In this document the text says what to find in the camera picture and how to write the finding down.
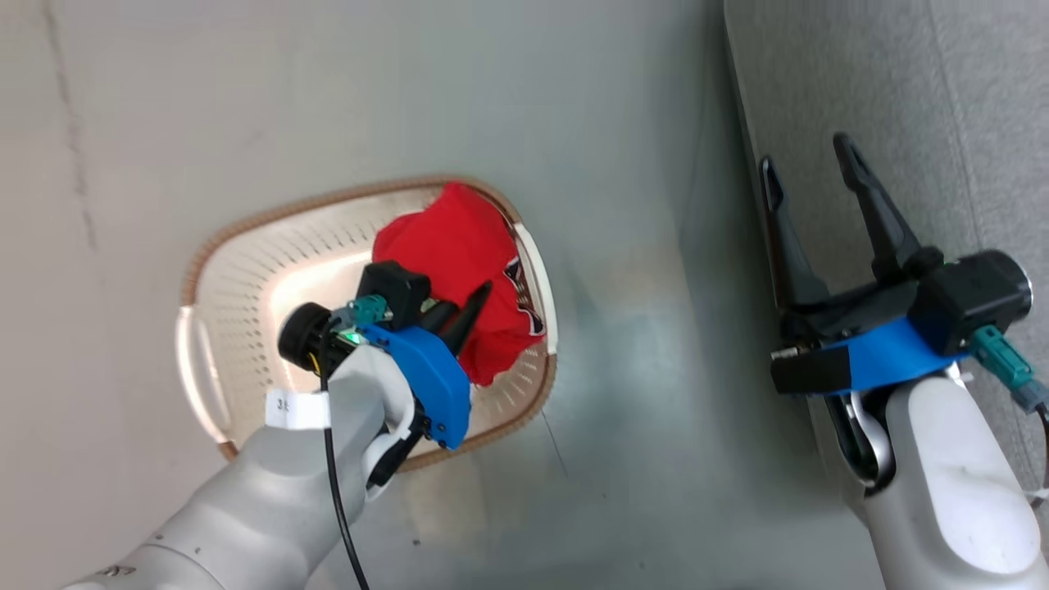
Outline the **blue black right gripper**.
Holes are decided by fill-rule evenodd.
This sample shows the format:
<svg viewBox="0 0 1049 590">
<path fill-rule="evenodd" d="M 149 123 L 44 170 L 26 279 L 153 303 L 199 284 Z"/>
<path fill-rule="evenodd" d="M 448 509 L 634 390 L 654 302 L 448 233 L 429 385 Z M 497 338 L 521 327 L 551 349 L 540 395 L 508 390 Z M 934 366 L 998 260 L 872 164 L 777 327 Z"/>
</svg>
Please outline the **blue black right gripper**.
<svg viewBox="0 0 1049 590">
<path fill-rule="evenodd" d="M 935 352 L 906 316 L 918 287 L 907 280 L 941 268 L 942 251 L 919 243 L 849 134 L 837 132 L 833 146 L 843 183 L 861 206 L 878 285 L 829 295 L 802 249 L 774 161 L 761 159 L 765 246 L 783 341 L 770 374 L 782 395 L 836 396 L 903 384 L 968 356 Z"/>
</svg>

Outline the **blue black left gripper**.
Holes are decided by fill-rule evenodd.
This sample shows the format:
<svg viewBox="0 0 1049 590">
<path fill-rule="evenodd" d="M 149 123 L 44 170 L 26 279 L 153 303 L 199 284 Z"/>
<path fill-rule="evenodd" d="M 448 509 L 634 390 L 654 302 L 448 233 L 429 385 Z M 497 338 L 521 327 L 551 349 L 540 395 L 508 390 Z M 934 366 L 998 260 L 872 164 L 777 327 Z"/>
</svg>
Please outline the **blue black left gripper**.
<svg viewBox="0 0 1049 590">
<path fill-rule="evenodd" d="M 461 352 L 493 285 L 484 281 L 457 305 L 438 302 L 349 302 L 331 311 L 307 302 L 286 317 L 279 355 L 324 381 L 337 372 L 368 367 L 386 386 L 381 451 L 412 451 L 420 439 L 457 449 L 467 436 L 470 381 Z"/>
</svg>

